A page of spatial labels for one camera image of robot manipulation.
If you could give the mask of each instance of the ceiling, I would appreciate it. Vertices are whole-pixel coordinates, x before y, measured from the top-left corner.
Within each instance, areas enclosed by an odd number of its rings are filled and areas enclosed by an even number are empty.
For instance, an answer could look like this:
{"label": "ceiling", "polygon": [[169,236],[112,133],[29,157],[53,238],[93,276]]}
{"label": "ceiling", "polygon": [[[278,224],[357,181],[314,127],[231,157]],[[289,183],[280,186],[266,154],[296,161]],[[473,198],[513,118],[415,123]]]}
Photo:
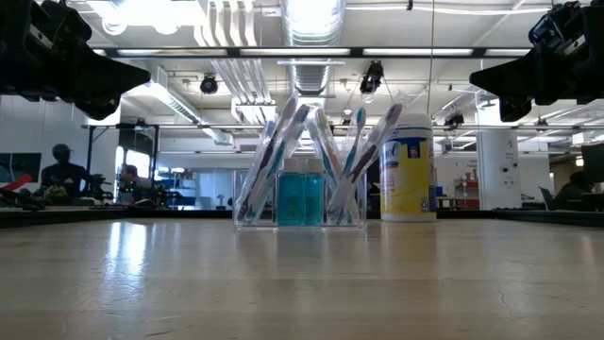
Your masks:
{"label": "ceiling", "polygon": [[[519,9],[545,9],[551,6],[550,1],[521,1]],[[414,1],[415,9],[369,10],[371,6],[407,5],[400,1],[348,1],[344,16],[344,28],[340,39],[342,46],[401,46],[401,47],[530,47],[527,35],[535,25],[542,12],[516,15],[453,15],[432,13],[427,10],[434,6],[437,9],[462,10],[502,10],[512,9],[518,2],[505,0],[439,0]],[[110,36],[103,31],[101,17],[86,2],[74,1],[71,6],[78,9],[83,18],[93,27],[94,35],[89,45],[102,47],[198,47],[193,38],[193,28],[183,26],[172,35],[159,34],[152,26],[129,26],[121,35]],[[283,45],[283,29],[279,13],[278,0],[257,0],[254,2],[255,33],[259,45]],[[327,90],[328,98],[325,107],[333,124],[341,124],[345,118],[344,110],[359,107],[362,104],[358,83],[366,71],[370,59],[343,59],[345,65],[334,66]],[[478,91],[467,79],[472,72],[487,68],[510,59],[485,59],[481,65],[479,59],[385,59],[382,61],[385,79],[378,89],[375,100],[364,104],[371,120],[377,120],[392,103],[392,98],[399,92],[404,93],[412,102],[409,111],[429,114],[433,120],[442,124],[452,110],[464,115],[466,124],[475,123]],[[178,93],[193,108],[198,110],[206,122],[213,124],[236,124],[230,114],[232,96],[222,79],[218,77],[219,92],[203,95],[199,91],[200,80],[206,73],[216,73],[210,60],[207,59],[150,59],[144,61],[147,69],[161,66],[169,76],[170,91]],[[263,59],[262,70],[271,96],[276,101],[277,112],[291,92],[287,66],[277,65],[277,59]],[[443,106],[456,99],[453,108],[441,110]],[[148,123],[182,124],[174,111],[167,108],[152,96],[125,95],[122,108],[123,116],[137,116]],[[600,108],[604,103],[596,102],[593,106],[565,114],[556,119],[551,117],[550,124],[575,125],[582,123],[601,124],[598,120],[604,112]],[[549,107],[535,107],[520,123],[534,123],[539,116],[552,112],[570,110],[576,105],[572,101],[559,101]],[[205,137],[201,131],[165,130],[162,136],[168,137]],[[571,132],[555,135],[568,139]],[[248,137],[250,131],[242,135]]]}

